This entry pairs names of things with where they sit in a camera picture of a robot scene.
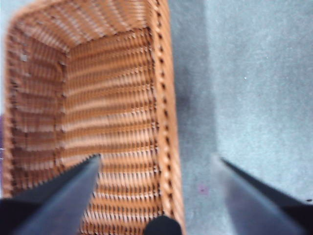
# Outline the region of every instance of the woven basket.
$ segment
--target woven basket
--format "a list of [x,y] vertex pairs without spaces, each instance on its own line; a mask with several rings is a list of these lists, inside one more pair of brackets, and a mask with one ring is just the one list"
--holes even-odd
[[100,153],[82,234],[184,231],[166,0],[41,0],[6,42],[3,196]]

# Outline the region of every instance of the floor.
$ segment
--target floor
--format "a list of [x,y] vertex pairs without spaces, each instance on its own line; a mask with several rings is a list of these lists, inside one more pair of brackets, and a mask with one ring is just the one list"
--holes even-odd
[[[26,2],[1,1],[1,52]],[[214,152],[298,200],[313,198],[313,1],[169,4],[188,233],[236,234],[211,174]]]

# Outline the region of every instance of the black rubber tip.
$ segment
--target black rubber tip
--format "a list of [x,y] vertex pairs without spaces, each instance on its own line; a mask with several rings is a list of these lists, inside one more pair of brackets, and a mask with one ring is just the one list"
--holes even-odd
[[181,235],[181,228],[177,221],[163,215],[147,225],[144,235]]

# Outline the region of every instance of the wicker basket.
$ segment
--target wicker basket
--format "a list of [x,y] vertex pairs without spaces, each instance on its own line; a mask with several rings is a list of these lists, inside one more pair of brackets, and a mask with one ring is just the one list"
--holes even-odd
[[6,42],[3,196],[101,153],[82,234],[184,231],[166,0],[41,0]]

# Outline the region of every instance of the gray carpet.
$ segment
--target gray carpet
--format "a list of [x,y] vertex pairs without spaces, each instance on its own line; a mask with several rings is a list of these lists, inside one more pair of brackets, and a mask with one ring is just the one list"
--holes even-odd
[[313,1],[170,0],[170,8],[189,234],[236,234],[210,175],[212,152],[312,198]]

